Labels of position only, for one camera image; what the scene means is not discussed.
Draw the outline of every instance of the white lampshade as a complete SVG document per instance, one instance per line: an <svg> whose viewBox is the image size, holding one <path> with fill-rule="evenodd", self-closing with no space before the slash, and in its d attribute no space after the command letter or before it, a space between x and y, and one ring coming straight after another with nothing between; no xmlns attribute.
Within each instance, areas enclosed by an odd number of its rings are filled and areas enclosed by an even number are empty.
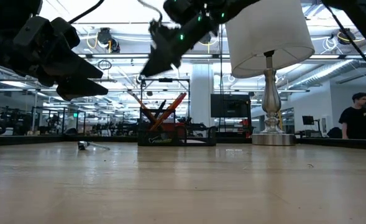
<svg viewBox="0 0 366 224"><path fill-rule="evenodd" d="M266 69L264 53L274 50L273 68L284 68L312 56L300 0L261 0L226 24L232 75L249 78Z"/></svg>

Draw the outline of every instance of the man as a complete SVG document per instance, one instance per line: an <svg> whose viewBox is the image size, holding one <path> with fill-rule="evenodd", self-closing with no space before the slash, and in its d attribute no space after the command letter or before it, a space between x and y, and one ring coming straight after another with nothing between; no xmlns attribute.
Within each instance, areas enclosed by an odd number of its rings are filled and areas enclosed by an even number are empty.
<svg viewBox="0 0 366 224"><path fill-rule="evenodd" d="M343 139L366 139L366 93L354 94L352 101L354 104L343 111L339 120Z"/></svg>

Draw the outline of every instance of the black t-shirt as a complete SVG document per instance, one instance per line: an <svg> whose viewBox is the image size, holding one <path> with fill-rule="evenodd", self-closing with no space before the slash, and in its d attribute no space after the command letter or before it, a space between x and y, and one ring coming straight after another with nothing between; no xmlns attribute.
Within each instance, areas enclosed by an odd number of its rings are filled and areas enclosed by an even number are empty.
<svg viewBox="0 0 366 224"><path fill-rule="evenodd" d="M339 123L347 124L349 139L366 139L366 108L349 107L340 116Z"/></svg>

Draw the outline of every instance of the table lamp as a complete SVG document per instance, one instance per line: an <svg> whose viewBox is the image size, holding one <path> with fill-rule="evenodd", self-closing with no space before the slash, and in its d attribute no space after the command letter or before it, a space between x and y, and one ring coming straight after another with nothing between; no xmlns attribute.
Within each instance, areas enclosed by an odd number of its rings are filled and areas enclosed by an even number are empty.
<svg viewBox="0 0 366 224"><path fill-rule="evenodd" d="M253 144L286 146L293 135L278 126L281 98L275 85L278 69L300 63L314 53L300 0L261 0L226 24L232 76L265 75L262 108L265 129L252 136Z"/></svg>

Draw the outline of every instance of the table surface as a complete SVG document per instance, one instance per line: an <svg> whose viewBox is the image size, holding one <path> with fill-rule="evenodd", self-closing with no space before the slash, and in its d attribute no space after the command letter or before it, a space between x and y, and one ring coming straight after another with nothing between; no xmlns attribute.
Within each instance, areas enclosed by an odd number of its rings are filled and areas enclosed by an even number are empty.
<svg viewBox="0 0 366 224"><path fill-rule="evenodd" d="M366 150L104 145L0 147L0 223L366 224Z"/></svg>

